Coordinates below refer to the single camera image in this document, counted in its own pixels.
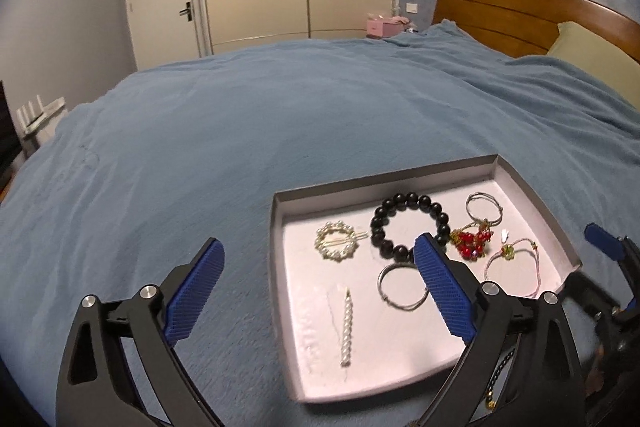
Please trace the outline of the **wooden headboard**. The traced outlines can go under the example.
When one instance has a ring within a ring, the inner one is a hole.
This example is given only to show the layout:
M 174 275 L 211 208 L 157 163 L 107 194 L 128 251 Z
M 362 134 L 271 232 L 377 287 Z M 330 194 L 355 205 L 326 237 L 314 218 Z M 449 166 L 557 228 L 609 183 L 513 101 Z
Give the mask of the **wooden headboard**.
M 547 53 L 559 24 L 574 22 L 639 58 L 639 24 L 591 0 L 436 0 L 432 23 L 443 20 L 510 57 Z

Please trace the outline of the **blue bed blanket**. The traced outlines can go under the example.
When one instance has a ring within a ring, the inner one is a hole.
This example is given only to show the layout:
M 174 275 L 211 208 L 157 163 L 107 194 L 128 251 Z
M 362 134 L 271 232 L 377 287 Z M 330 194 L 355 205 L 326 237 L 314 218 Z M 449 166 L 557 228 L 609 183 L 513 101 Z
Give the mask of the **blue bed blanket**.
M 282 42 L 137 72 L 74 108 L 1 206 L 1 356 L 53 421 L 80 300 L 127 299 L 209 237 L 224 273 L 179 357 L 229 426 L 401 426 L 416 385 L 327 407 L 288 399 L 268 295 L 274 193 L 489 154 L 558 219 L 585 272 L 626 300 L 582 236 L 639 234 L 639 114 L 553 57 L 512 58 L 442 23 L 390 40 Z

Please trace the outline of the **grey shallow jewelry tray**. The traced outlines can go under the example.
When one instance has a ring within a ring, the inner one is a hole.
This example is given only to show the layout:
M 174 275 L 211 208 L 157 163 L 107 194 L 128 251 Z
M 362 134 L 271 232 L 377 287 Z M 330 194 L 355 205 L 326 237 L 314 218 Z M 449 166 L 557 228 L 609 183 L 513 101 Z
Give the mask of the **grey shallow jewelry tray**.
M 480 280 L 515 296 L 558 291 L 582 262 L 559 222 L 502 157 L 488 155 L 315 185 L 274 195 L 269 278 L 290 397 L 328 403 L 404 387 L 446 369 L 462 341 L 450 334 L 421 275 L 394 268 L 370 239 L 383 200 L 413 192 L 438 202 L 453 228 L 491 221 L 486 257 L 472 263 Z M 342 220 L 369 233 L 352 259 L 323 260 L 314 236 Z M 341 367 L 345 291 L 354 303 L 352 361 Z

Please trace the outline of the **straight pearl hair clip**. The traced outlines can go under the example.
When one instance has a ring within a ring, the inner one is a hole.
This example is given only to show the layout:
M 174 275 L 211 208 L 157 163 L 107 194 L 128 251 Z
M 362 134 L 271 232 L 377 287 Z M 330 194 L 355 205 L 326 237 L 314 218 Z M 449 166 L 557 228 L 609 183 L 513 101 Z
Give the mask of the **straight pearl hair clip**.
M 344 298 L 343 328 L 341 335 L 341 367 L 349 367 L 352 361 L 352 324 L 354 324 L 354 303 L 352 293 L 347 288 Z

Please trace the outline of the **round pearl hair clip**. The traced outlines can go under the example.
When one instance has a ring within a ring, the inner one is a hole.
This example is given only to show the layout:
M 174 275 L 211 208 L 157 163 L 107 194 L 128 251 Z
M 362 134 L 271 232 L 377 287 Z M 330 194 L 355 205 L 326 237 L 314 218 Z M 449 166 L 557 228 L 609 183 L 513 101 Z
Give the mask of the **round pearl hair clip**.
M 314 250 L 323 260 L 340 263 L 352 259 L 360 242 L 368 237 L 368 232 L 357 231 L 342 220 L 326 222 L 316 231 Z

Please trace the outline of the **pale yellow pillow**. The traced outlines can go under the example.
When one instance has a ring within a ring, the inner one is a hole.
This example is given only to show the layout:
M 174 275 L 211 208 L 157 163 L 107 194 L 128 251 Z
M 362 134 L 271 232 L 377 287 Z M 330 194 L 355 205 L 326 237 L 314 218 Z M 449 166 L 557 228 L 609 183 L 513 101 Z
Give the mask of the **pale yellow pillow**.
M 547 55 L 601 80 L 635 108 L 640 103 L 640 66 L 614 44 L 575 22 L 559 23 Z

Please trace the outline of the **white wall socket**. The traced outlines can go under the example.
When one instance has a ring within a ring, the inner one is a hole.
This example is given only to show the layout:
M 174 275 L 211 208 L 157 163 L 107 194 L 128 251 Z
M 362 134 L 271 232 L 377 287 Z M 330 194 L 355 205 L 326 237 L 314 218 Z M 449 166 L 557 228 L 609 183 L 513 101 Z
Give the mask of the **white wall socket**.
M 406 4 L 406 12 L 411 14 L 416 14 L 419 11 L 418 5 L 416 3 L 407 3 Z

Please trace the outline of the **pink box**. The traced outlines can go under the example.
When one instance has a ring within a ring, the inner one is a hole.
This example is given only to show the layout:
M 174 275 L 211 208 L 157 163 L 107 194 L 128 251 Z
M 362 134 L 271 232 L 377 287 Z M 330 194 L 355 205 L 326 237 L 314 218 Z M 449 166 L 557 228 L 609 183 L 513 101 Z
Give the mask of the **pink box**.
M 370 14 L 367 19 L 366 35 L 369 38 L 375 39 L 390 38 L 413 28 L 414 23 L 410 18 L 405 16 Z

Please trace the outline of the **black television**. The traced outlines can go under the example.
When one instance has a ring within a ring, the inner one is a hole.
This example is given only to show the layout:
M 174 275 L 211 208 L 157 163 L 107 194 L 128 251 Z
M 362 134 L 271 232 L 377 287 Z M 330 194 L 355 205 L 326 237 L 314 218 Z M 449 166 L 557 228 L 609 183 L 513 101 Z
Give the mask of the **black television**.
M 5 174 L 22 152 L 22 142 L 13 124 L 3 82 L 0 81 L 0 173 Z

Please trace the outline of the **white wifi router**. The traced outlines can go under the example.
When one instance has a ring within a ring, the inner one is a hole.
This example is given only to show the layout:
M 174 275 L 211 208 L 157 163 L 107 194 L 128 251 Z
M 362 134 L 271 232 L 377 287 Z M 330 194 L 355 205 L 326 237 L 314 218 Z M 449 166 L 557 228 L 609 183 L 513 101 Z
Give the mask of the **white wifi router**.
M 52 138 L 58 123 L 67 114 L 65 98 L 56 98 L 47 105 L 43 105 L 39 95 L 37 104 L 29 101 L 16 110 L 18 123 L 21 126 L 20 135 L 24 140 L 36 140 L 39 144 Z

